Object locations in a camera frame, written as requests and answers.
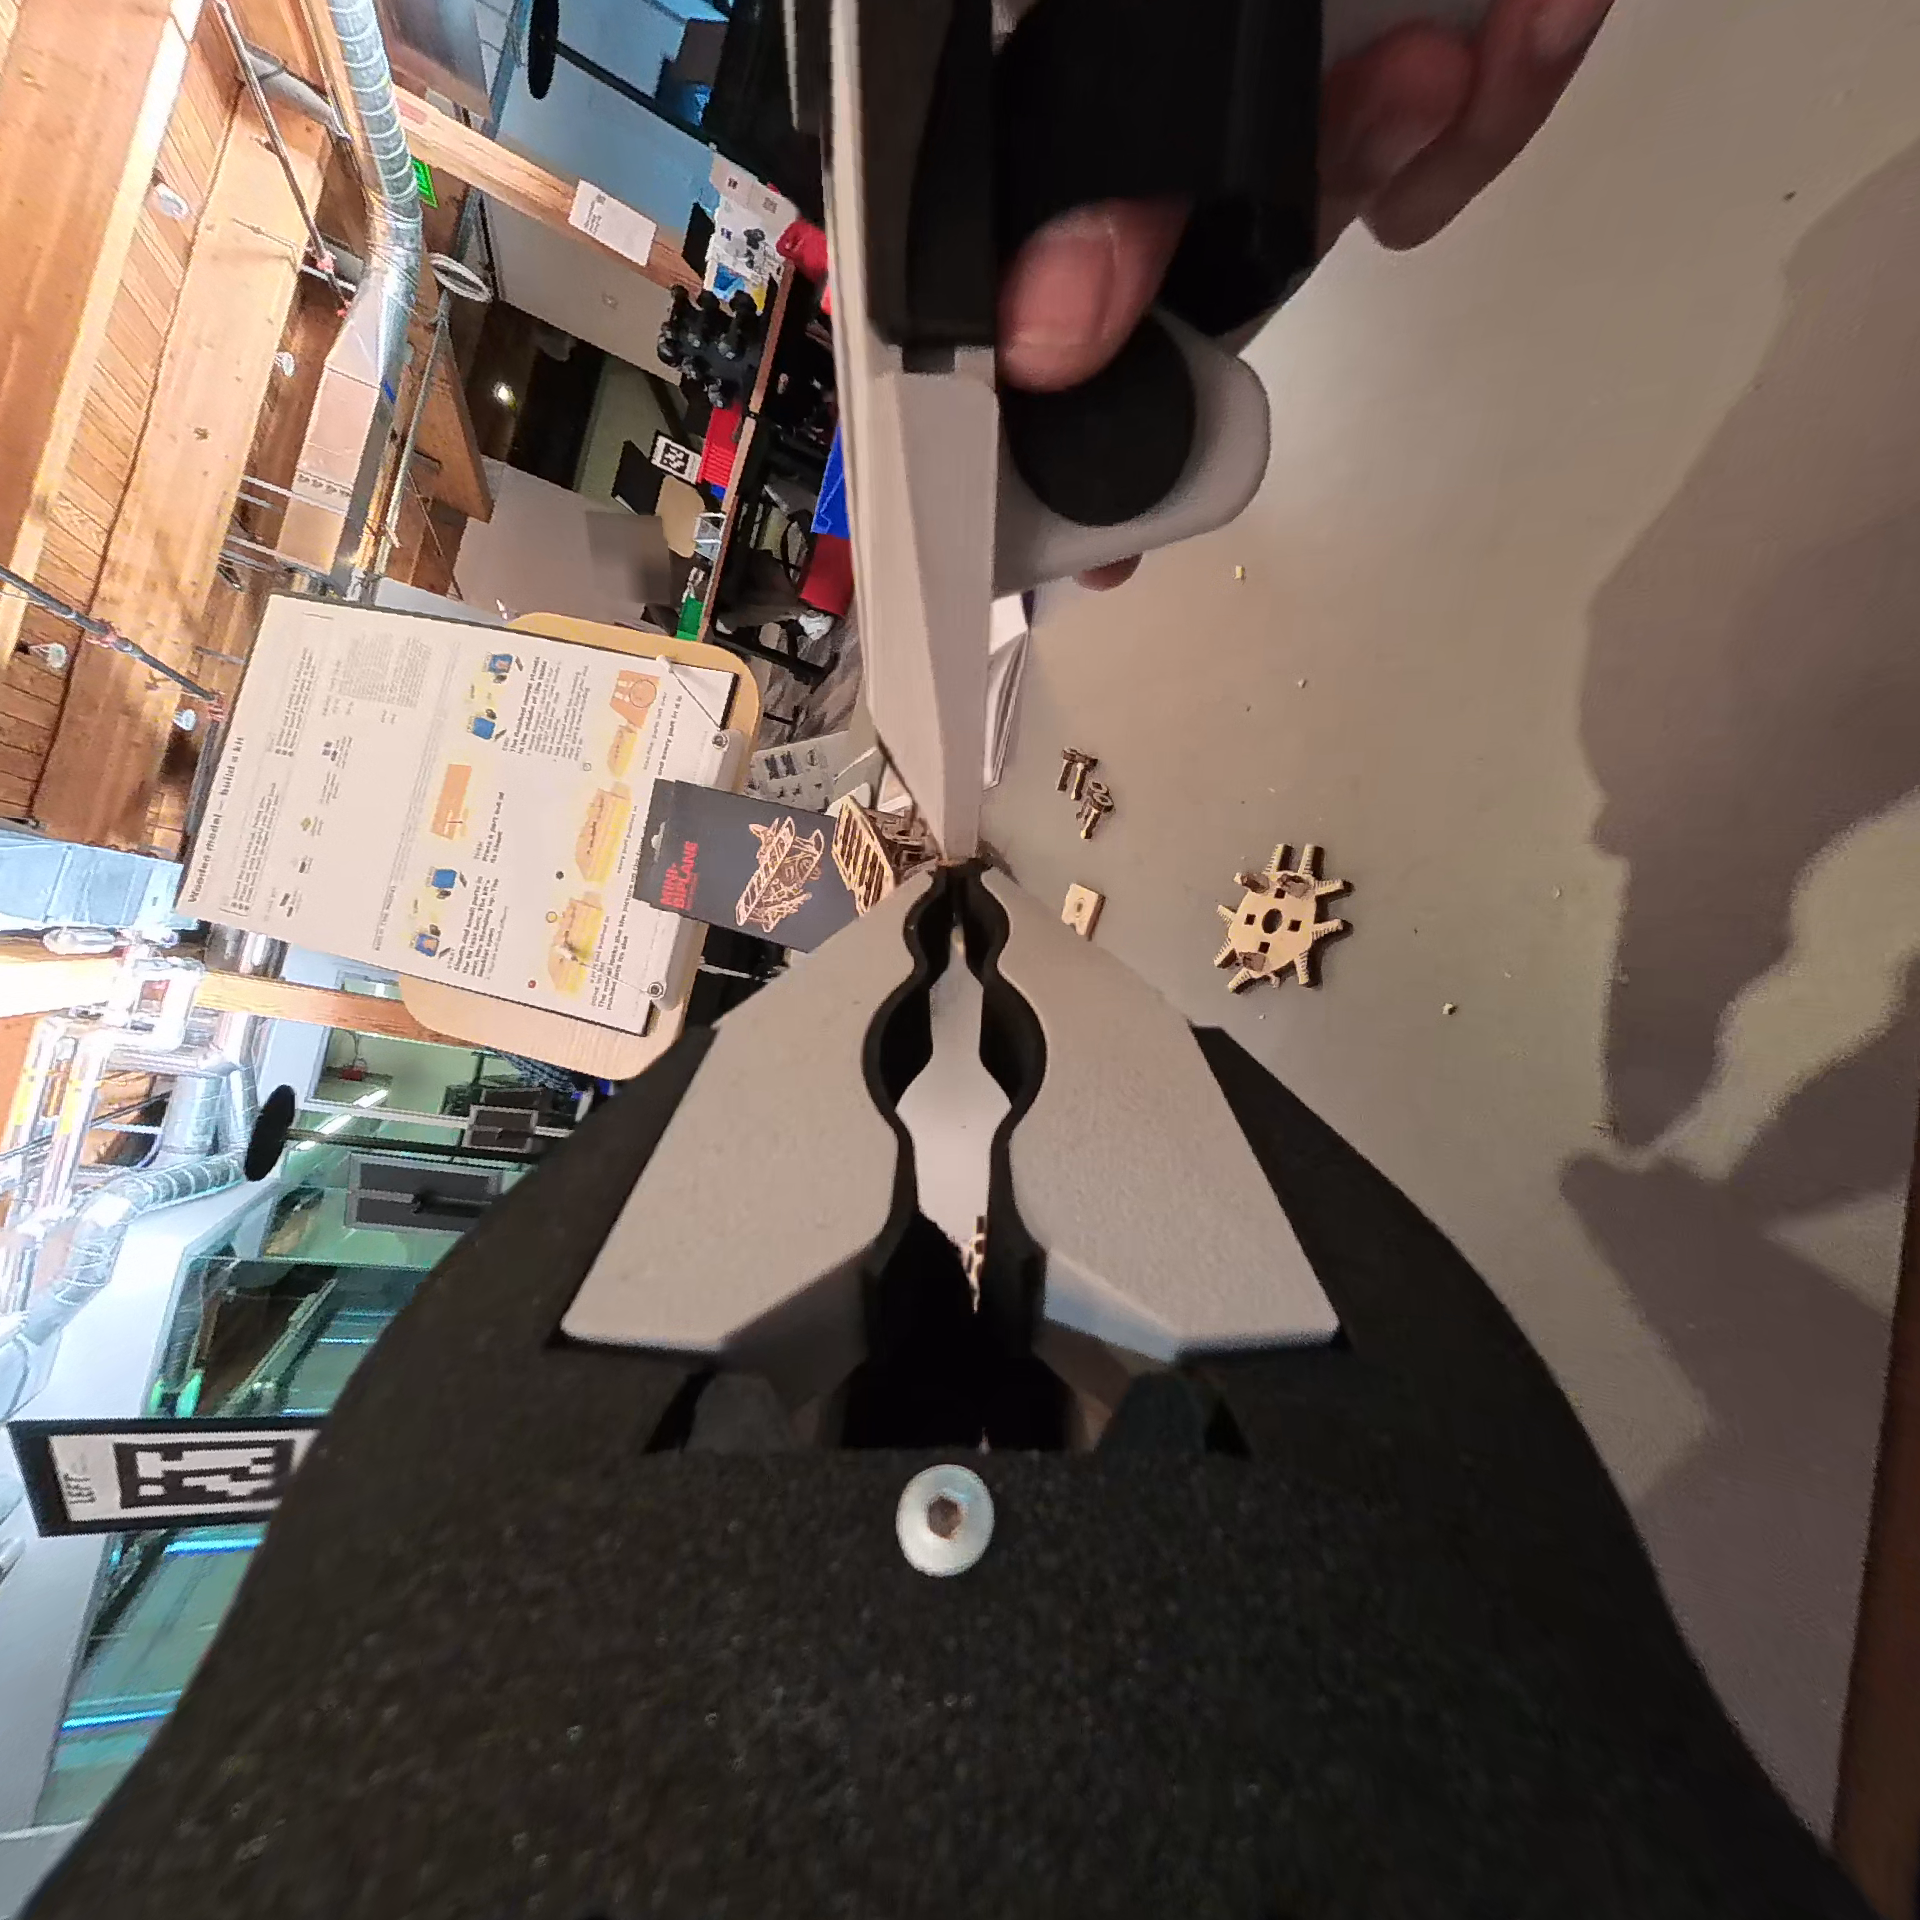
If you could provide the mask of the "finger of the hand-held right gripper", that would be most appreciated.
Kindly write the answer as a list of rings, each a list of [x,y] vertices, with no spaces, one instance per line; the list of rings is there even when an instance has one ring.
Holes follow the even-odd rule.
[[[828,254],[876,739],[944,859],[978,853],[995,585],[990,5],[828,7]]]

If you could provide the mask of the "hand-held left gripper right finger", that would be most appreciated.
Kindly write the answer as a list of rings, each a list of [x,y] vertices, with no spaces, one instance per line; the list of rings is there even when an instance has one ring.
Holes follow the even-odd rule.
[[[1192,1022],[1009,877],[959,868],[988,1146],[988,1444],[1084,1444],[1141,1378],[1338,1336],[1326,1287]]]

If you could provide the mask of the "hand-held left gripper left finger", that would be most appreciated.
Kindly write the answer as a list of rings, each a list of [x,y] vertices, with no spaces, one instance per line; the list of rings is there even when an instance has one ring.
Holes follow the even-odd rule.
[[[973,1295],[900,1119],[950,939],[914,877],[710,1031],[561,1319],[684,1366],[649,1444],[973,1441]]]

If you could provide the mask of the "person's right hand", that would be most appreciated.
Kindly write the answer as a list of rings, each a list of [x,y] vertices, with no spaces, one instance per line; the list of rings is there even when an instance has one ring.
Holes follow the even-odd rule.
[[[1610,2],[1497,2],[1476,30],[1409,20],[1322,82],[1317,250],[1363,228],[1411,253],[1450,228],[1547,126]],[[1057,392],[1105,368],[1154,305],[1187,228],[1176,200],[1071,209],[1002,273],[997,373]]]

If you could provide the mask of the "wooden model kit assembly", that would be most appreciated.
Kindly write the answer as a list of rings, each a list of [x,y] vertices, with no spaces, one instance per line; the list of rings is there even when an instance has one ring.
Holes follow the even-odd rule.
[[[939,867],[941,853],[917,807],[873,808],[846,795],[829,807],[832,867],[856,918],[868,916],[904,883]]]

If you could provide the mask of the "plywood board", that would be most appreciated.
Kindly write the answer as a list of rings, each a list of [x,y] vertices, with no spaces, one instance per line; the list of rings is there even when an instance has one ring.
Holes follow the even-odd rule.
[[[730,742],[717,768],[717,788],[728,795],[744,790],[762,718],[762,697],[753,668],[730,649],[554,612],[524,614],[510,622],[510,631],[636,660],[660,658],[677,667],[728,672],[732,676]],[[706,925],[682,925],[664,977],[665,997],[640,1035],[411,977],[399,980],[399,1001],[428,1038],[442,1045],[469,1045],[623,1085],[652,1068],[680,1041],[706,943]]]

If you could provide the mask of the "wooden gear wheel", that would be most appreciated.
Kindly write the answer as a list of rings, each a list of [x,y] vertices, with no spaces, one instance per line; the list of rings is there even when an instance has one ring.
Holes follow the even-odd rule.
[[[1240,899],[1217,906],[1219,945],[1211,969],[1226,975],[1233,997],[1291,979],[1301,990],[1319,984],[1319,953],[1344,939],[1349,925],[1331,915],[1330,902],[1349,893],[1349,883],[1324,872],[1317,844],[1277,844],[1256,872],[1236,877]]]

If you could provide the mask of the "black printed card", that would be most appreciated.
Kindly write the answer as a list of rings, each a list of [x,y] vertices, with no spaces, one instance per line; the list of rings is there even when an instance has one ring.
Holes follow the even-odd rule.
[[[858,918],[836,816],[687,781],[655,781],[631,901],[775,948],[811,953]]]

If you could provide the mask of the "instruction poster sheet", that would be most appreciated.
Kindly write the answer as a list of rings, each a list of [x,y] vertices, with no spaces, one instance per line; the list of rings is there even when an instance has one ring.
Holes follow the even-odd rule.
[[[177,908],[638,1036],[684,923],[631,899],[655,781],[717,790],[732,676],[275,595]]]

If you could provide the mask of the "silver air duct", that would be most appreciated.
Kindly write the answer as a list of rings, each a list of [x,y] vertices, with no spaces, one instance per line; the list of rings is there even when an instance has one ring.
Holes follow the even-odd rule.
[[[371,253],[418,271],[423,261],[422,203],[399,94],[374,2],[322,2],[328,84],[348,131]]]

